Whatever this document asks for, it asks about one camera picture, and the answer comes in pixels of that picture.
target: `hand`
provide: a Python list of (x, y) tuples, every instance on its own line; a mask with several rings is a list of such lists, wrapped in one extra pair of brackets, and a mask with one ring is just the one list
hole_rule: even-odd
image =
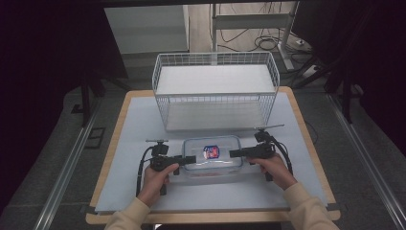
[(151, 207), (160, 197), (160, 190), (163, 184), (169, 184), (169, 174), (179, 168), (179, 164), (172, 164), (164, 170), (157, 172), (148, 166), (145, 170), (144, 186), (138, 194), (138, 199)]
[(268, 159), (247, 157), (247, 160), (250, 163), (259, 164), (262, 173), (269, 172), (274, 177), (275, 184), (283, 190), (286, 190), (298, 182), (284, 165), (283, 160), (278, 153), (275, 153), (274, 156)]

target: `black cable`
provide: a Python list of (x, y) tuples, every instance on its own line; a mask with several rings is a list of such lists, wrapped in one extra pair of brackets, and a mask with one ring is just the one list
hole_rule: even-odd
[(290, 86), (289, 86), (289, 87), (293, 88), (293, 84), (294, 84), (296, 78), (299, 77), (299, 72), (302, 71), (302, 70), (304, 70), (305, 68), (306, 68), (306, 66), (303, 65), (300, 69), (295, 70), (295, 71), (297, 71), (297, 74), (296, 74), (296, 76), (292, 79), (292, 81), (290, 82)]
[(266, 4), (267, 4), (267, 3), (263, 3), (263, 6), (259, 9), (259, 12), (262, 11), (262, 9), (263, 9), (263, 13), (265, 13), (265, 11), (266, 11)]
[[(264, 43), (264, 42), (273, 42), (274, 46), (272, 48), (265, 48), (265, 47), (262, 46), (262, 43)], [(273, 49), (275, 49), (278, 46), (278, 44), (275, 41), (274, 37), (273, 36), (268, 36), (268, 35), (262, 35), (262, 36), (257, 37), (254, 40), (254, 44), (257, 47), (260, 47), (262, 50), (265, 50), (265, 51), (272, 51)]]
[(270, 12), (271, 12), (272, 5), (273, 5), (273, 4), (274, 4), (274, 3), (273, 3), (273, 2), (271, 2), (271, 4), (269, 5), (268, 13), (270, 13)]
[(148, 148), (146, 149), (146, 151), (144, 151), (143, 158), (141, 158), (141, 161), (140, 161), (140, 168), (138, 168), (138, 175), (137, 175), (137, 191), (136, 191), (136, 193), (135, 193), (135, 196), (137, 196), (137, 195), (140, 193), (140, 191), (141, 191), (141, 179), (142, 179), (142, 177), (143, 177), (144, 162), (146, 162), (144, 159), (146, 158), (147, 152), (148, 152), (149, 150), (152, 150), (152, 148), (153, 148), (153, 147), (148, 147)]
[[(219, 6), (218, 6), (218, 14), (221, 14), (221, 4), (219, 4)], [(241, 35), (244, 34), (245, 32), (247, 32), (248, 30), (250, 30), (250, 29), (245, 29), (243, 32), (239, 33), (238, 35), (236, 35), (235, 37), (233, 37), (233, 38), (231, 38), (231, 39), (229, 39), (229, 40), (226, 40), (226, 39), (224, 38), (223, 30), (220, 30), (220, 34), (221, 34), (221, 38), (223, 39), (224, 42), (230, 42), (230, 41), (235, 40), (237, 37), (241, 36)]]
[(209, 34), (210, 34), (210, 40), (213, 40), (211, 11), (212, 11), (212, 4), (209, 4)]
[(282, 142), (278, 142), (278, 143), (279, 143), (281, 146), (283, 146), (284, 150), (286, 151), (286, 154), (289, 155), (289, 152), (287, 151), (286, 145), (285, 145), (284, 143), (282, 143)]
[(304, 120), (304, 122), (309, 125), (311, 127), (311, 129), (313, 129), (314, 134), (316, 135), (316, 140), (313, 141), (313, 145), (316, 145), (317, 141), (319, 140), (319, 133), (317, 133), (316, 128), (314, 128), (314, 126), (311, 125), (311, 123), (309, 123), (308, 121)]
[(283, 149), (283, 147), (282, 147), (283, 144), (282, 144), (281, 142), (278, 142), (278, 141), (275, 139), (275, 137), (271, 136), (271, 140), (272, 140), (272, 142), (275, 144), (275, 146), (277, 146), (277, 148), (280, 150), (281, 154), (283, 155), (284, 160), (286, 161), (287, 169), (288, 169), (288, 170), (290, 171), (290, 173), (293, 175), (292, 162), (290, 162), (289, 155), (287, 154), (287, 149), (286, 149), (286, 151), (285, 151), (285, 150)]
[(253, 51), (255, 51), (255, 50), (258, 49), (258, 47), (256, 47), (256, 48), (254, 48), (254, 49), (252, 49), (252, 50), (249, 50), (249, 51), (239, 51), (239, 50), (235, 50), (235, 49), (233, 49), (233, 48), (231, 48), (231, 47), (224, 46), (224, 45), (217, 45), (217, 46), (218, 46), (218, 47), (223, 47), (223, 48), (226, 48), (226, 49), (235, 51), (235, 52), (253, 52)]
[(234, 12), (235, 14), (237, 14), (236, 10), (234, 10), (233, 3), (230, 4), (230, 7), (231, 7), (231, 10), (233, 10), (233, 12)]

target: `label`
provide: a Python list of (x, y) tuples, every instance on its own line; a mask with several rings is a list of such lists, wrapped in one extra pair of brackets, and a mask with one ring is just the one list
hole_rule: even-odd
[(203, 149), (203, 155), (206, 159), (216, 159), (220, 156), (220, 149), (218, 146), (206, 146)]

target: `wall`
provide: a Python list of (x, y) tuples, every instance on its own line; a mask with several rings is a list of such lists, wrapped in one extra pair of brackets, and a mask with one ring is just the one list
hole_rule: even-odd
[(121, 54), (189, 50), (187, 6), (104, 9)]

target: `person's left hand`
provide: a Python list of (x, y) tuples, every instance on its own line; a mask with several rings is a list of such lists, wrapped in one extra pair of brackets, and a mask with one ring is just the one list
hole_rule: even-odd
[(137, 196), (138, 199), (146, 206), (151, 207), (159, 199), (162, 185), (169, 184), (169, 174), (177, 168), (179, 168), (179, 164), (172, 164), (157, 172), (148, 166), (145, 170), (144, 186)]

